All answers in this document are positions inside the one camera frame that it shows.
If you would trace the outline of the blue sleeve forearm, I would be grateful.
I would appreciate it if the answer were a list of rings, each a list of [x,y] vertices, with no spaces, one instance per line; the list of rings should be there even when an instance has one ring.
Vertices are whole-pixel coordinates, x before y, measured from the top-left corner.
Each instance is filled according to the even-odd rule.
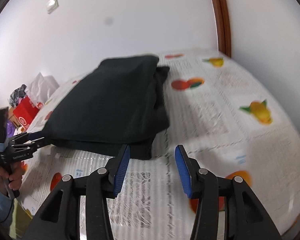
[[[9,232],[12,224],[14,201],[0,192],[0,224]]]

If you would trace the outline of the person's left hand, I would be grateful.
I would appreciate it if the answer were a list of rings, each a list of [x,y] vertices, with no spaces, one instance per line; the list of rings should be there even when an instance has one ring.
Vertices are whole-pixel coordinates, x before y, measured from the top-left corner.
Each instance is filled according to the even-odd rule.
[[[24,175],[24,162],[20,161],[17,163],[14,163],[12,165],[12,174],[8,174],[8,172],[0,167],[0,192],[3,195],[7,195],[7,187],[13,191],[17,191],[20,189],[22,185],[22,179]],[[9,180],[10,183],[6,187],[5,180]]]

